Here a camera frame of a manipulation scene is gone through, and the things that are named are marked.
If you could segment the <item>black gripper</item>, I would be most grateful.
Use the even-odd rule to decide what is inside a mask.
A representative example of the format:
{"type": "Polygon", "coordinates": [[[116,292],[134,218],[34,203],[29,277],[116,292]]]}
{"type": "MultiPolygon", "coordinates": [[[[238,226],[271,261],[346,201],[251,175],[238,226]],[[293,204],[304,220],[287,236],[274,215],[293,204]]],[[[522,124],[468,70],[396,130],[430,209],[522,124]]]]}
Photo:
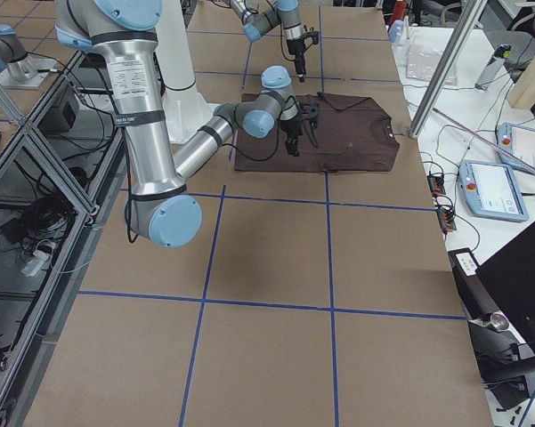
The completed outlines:
{"type": "Polygon", "coordinates": [[[304,52],[305,52],[305,43],[302,38],[297,39],[288,39],[287,40],[288,53],[292,56],[294,62],[295,71],[297,78],[300,83],[305,82],[305,61],[304,61],[304,52]]]}
{"type": "Polygon", "coordinates": [[[289,120],[280,120],[279,128],[287,135],[285,141],[286,151],[290,156],[298,157],[298,139],[303,134],[303,120],[294,117],[289,120]]]}

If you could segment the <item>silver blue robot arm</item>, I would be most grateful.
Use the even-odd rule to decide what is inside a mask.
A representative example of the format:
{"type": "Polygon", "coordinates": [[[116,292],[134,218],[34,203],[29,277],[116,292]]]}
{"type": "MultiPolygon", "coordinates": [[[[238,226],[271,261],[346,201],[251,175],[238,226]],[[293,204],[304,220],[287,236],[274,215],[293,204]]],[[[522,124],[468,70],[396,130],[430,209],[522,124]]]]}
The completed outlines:
{"type": "Polygon", "coordinates": [[[115,122],[126,139],[130,239],[189,243],[202,212],[187,181],[238,130],[263,138],[297,130],[300,109],[288,70],[267,68],[252,101],[214,105],[200,95],[177,1],[59,1],[59,41],[106,62],[115,122]]]}
{"type": "Polygon", "coordinates": [[[288,55],[283,54],[283,56],[294,64],[299,82],[305,82],[304,54],[309,49],[306,40],[311,39],[312,44],[318,44],[319,32],[308,31],[302,23],[297,1],[267,1],[268,9],[265,12],[252,8],[246,1],[227,0],[223,1],[223,4],[239,17],[244,34],[250,43],[279,28],[280,36],[285,38],[288,49],[288,55]]]}

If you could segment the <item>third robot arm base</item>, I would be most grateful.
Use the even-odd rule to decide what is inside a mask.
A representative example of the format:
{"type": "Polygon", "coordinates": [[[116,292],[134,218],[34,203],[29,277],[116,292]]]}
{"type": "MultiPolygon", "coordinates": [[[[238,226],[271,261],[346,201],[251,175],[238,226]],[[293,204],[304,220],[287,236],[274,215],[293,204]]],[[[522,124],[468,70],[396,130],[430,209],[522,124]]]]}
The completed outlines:
{"type": "Polygon", "coordinates": [[[0,84],[10,89],[38,89],[57,71],[57,60],[32,56],[14,29],[0,24],[0,84]]]}

